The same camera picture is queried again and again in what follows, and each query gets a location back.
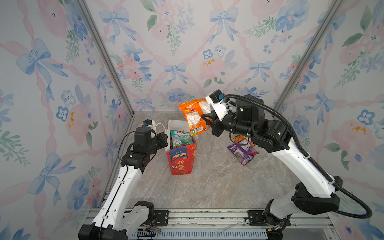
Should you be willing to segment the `teal Fox's candy bag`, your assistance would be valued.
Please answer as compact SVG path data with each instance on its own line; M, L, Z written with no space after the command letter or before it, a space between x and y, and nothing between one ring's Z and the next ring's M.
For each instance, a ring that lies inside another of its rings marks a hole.
M172 149L177 149L194 143L190 133L184 131L170 131Z

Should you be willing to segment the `purple snack bag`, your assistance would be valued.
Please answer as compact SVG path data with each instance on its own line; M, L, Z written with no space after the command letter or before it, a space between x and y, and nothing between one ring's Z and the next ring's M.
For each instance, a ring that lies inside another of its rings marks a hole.
M227 149L238 159L242 166L247 165L256 155L259 154L253 145L249 143L234 143L227 146Z

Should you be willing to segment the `red paper gift bag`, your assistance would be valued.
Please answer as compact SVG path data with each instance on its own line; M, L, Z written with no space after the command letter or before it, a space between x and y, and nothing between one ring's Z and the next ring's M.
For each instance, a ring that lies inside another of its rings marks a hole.
M168 136L168 146L165 151L168 158L171 174L173 176L188 175L192 173L195 161L195 155L198 147L198 137L192 136L194 143L189 146L172 149L170 131L184 131L190 133L187 122L180 120L168 121L168 126L165 128L165 134Z

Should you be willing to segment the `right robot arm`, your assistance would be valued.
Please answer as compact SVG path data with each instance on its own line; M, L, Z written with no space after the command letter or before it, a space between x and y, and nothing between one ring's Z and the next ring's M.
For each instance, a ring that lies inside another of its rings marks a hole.
M224 99L221 91L206 96L210 113L202 119L211 127L212 134L219 137L224 131L244 136L253 144L271 153L282 161L300 182L285 196L270 200L257 217L250 217L250 224L276 226L287 223L288 216L294 213L319 215L338 210L340 198L335 194L333 183L341 183L339 177L321 173L310 162L310 155L301 153L294 131L281 120L267 120L264 103L254 96L237 96L235 102Z

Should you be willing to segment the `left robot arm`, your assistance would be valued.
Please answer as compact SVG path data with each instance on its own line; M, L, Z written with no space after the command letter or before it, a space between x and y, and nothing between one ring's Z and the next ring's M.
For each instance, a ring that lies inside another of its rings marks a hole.
M169 145L168 136L158 134L156 123L151 120L145 120L133 133L134 142L121 159L112 191L92 223L82 225L80 240L127 240L140 226L152 227L155 222L153 203L139 201L128 213L126 207L147 165Z

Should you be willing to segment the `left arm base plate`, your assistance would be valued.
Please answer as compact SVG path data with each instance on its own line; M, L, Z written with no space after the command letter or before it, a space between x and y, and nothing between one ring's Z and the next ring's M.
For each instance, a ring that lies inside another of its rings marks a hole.
M154 210L153 213L149 214L149 218L141 224L141 227L167 227L169 222L168 210Z

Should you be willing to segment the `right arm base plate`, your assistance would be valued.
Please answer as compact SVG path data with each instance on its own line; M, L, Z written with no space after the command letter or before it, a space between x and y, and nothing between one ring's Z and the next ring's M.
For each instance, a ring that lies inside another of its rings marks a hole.
M252 227L283 227L290 226L291 221L287 221L287 217L284 219L278 219L271 214L264 215L263 210L248 210L248 217L246 218L246 223Z

